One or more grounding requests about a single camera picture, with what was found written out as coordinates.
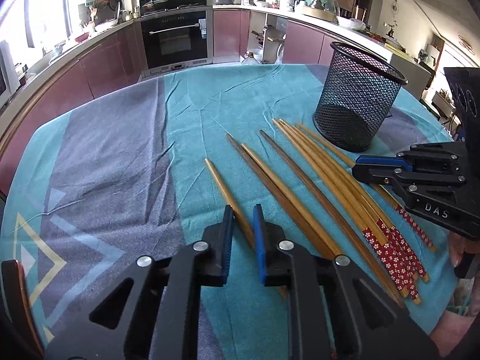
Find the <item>pink sleeve right forearm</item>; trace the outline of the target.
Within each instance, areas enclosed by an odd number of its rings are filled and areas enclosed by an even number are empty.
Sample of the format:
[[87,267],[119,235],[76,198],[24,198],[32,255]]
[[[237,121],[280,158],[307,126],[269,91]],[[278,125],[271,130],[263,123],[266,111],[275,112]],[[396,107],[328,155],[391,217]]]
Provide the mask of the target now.
[[442,357],[460,343],[476,317],[479,317],[479,273],[473,279],[459,280],[446,310],[430,334]]

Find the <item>person's right hand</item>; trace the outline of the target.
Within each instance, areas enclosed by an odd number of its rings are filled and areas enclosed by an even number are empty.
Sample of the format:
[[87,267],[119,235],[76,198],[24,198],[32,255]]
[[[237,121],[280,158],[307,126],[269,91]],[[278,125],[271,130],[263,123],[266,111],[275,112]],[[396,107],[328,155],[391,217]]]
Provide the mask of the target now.
[[464,254],[478,254],[480,251],[479,241],[470,241],[459,234],[450,232],[448,234],[448,248],[451,264],[457,267]]

